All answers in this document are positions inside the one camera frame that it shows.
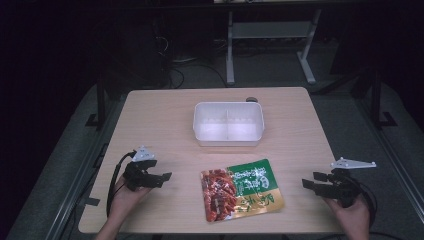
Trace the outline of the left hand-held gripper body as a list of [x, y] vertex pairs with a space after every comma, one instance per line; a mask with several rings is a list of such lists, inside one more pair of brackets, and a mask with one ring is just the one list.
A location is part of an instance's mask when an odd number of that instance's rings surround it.
[[132, 160], [127, 164], [123, 177], [126, 181], [126, 186], [131, 191], [135, 191], [139, 187], [151, 188], [148, 169], [144, 169], [142, 162], [145, 160], [155, 160], [155, 155], [151, 153], [145, 146], [141, 146], [132, 157]]

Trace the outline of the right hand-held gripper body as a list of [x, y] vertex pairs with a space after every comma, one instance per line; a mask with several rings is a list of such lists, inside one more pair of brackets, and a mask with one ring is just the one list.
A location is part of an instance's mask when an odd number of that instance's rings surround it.
[[351, 170], [376, 168], [375, 162], [363, 162], [358, 160], [340, 157], [330, 164], [332, 168], [329, 174], [333, 175], [333, 182], [330, 182], [335, 188], [332, 198], [337, 199], [343, 208], [350, 207], [358, 195], [362, 195], [369, 208], [376, 206], [375, 196], [372, 192], [350, 174]]

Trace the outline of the green and red snack packet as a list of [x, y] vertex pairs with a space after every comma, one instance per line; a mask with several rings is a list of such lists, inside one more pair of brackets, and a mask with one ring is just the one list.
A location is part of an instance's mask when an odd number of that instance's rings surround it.
[[268, 159], [201, 172], [206, 221], [254, 216], [284, 207]]

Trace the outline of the white plastic container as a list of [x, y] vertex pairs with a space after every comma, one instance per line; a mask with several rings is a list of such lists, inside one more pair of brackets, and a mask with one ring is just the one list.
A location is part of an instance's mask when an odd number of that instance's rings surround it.
[[200, 146], [257, 146], [264, 130], [262, 106], [256, 102], [200, 102], [194, 108], [193, 131]]

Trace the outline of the person's left hand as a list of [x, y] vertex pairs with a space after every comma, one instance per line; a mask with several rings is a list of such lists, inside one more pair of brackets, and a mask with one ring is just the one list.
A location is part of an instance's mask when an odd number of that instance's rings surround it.
[[131, 191], [126, 186], [125, 178], [120, 177], [116, 183], [108, 219], [123, 222], [150, 191], [151, 188], [144, 187]]

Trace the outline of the person's right hand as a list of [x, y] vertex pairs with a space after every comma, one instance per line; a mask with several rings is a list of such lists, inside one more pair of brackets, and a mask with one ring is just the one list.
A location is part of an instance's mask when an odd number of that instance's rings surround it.
[[324, 198], [324, 202], [335, 215], [345, 235], [347, 232], [369, 232], [370, 213], [361, 195], [347, 208], [343, 208], [334, 199]]

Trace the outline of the black metal stand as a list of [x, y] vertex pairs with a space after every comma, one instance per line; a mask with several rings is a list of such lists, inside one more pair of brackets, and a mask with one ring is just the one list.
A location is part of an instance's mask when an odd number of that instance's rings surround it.
[[397, 123], [389, 112], [381, 111], [381, 77], [377, 70], [371, 71], [370, 117], [373, 125], [381, 130], [383, 127], [396, 126]]
[[88, 127], [95, 127], [100, 131], [106, 120], [106, 104], [105, 104], [105, 81], [102, 76], [99, 76], [96, 81], [96, 100], [97, 112], [91, 114], [86, 121], [85, 125]]

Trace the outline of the white metal stand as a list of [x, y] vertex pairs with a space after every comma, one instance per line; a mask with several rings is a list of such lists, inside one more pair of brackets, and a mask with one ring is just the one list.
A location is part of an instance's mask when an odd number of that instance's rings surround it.
[[229, 85], [235, 84], [234, 40], [303, 38], [306, 43], [303, 50], [297, 52], [297, 58], [306, 81], [311, 85], [315, 84], [316, 79], [308, 63], [308, 54], [318, 27], [321, 12], [321, 9], [317, 9], [310, 21], [289, 22], [235, 22], [233, 13], [230, 12], [227, 24], [226, 83]]

